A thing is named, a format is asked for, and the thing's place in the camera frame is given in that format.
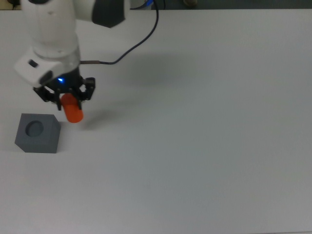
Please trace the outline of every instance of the table surface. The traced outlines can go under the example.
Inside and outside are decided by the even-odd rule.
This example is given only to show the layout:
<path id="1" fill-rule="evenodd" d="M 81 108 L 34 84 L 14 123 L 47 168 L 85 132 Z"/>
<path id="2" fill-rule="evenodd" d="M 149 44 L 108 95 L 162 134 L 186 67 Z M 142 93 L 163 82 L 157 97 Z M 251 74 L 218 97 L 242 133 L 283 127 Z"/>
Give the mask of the table surface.
<path id="1" fill-rule="evenodd" d="M 312 230 L 312 10 L 166 11 L 96 77 L 66 122 L 13 70 L 30 38 L 0 12 L 1 234 L 247 234 Z M 82 59 L 112 61 L 152 11 L 78 21 Z M 14 144 L 21 113 L 61 121 L 58 153 Z"/>

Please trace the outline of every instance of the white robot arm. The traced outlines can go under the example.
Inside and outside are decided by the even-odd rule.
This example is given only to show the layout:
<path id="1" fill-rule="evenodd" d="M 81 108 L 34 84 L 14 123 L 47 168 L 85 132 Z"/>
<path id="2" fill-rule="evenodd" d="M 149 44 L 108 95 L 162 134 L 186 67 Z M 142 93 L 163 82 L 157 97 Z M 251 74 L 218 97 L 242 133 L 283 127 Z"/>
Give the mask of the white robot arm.
<path id="1" fill-rule="evenodd" d="M 21 0 L 21 4 L 32 48 L 16 63 L 15 70 L 44 101 L 57 104 L 59 110 L 59 95 L 68 93 L 81 109 L 81 102 L 91 99 L 95 79 L 83 79 L 79 73 L 76 19 L 114 27 L 125 20 L 129 0 Z"/>

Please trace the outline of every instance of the circular hole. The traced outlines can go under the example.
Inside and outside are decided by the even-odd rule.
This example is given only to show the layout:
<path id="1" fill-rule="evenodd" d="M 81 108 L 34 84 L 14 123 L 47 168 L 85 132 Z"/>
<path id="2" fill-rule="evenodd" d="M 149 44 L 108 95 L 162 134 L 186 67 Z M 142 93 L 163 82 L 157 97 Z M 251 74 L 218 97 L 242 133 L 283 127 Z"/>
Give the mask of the circular hole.
<path id="1" fill-rule="evenodd" d="M 26 126 L 26 134 L 29 137 L 38 137 L 43 132 L 43 124 L 40 121 L 32 121 Z"/>

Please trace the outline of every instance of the gray block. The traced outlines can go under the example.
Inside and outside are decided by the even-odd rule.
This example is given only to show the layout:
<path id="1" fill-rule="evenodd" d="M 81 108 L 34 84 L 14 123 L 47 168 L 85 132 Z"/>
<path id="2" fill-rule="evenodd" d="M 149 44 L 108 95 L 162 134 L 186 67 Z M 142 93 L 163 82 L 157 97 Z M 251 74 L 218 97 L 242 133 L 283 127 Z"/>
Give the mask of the gray block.
<path id="1" fill-rule="evenodd" d="M 56 154 L 59 133 L 54 115 L 21 114 L 15 144 L 26 153 Z"/>

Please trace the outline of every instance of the black cable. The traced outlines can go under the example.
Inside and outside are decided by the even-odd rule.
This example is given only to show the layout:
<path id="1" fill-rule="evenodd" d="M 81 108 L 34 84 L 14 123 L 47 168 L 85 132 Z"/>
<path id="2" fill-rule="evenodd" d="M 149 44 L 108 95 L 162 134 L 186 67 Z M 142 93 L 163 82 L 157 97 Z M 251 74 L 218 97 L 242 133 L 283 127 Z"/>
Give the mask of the black cable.
<path id="1" fill-rule="evenodd" d="M 156 3 L 156 0 L 153 0 L 154 5 L 155 5 L 155 10 L 156 10 L 156 22 L 155 25 L 153 27 L 153 29 L 151 30 L 151 32 L 142 40 L 140 41 L 138 44 L 136 44 L 135 46 L 133 46 L 132 48 L 130 48 L 128 51 L 126 51 L 122 56 L 120 56 L 120 58 L 118 58 L 116 61 L 114 62 L 103 62 L 103 61 L 99 61 L 99 60 L 88 60 L 88 61 L 80 61 L 80 64 L 105 64 L 105 65 L 114 65 L 116 63 L 118 63 L 120 60 L 122 60 L 127 54 L 129 54 L 131 51 L 133 51 L 134 49 L 136 49 L 137 47 L 139 47 L 141 44 L 143 44 L 145 41 L 147 41 L 148 38 L 150 38 L 150 36 L 154 33 L 155 29 L 157 28 L 158 25 L 158 20 L 159 20 L 159 9 L 158 9 L 158 5 Z"/>

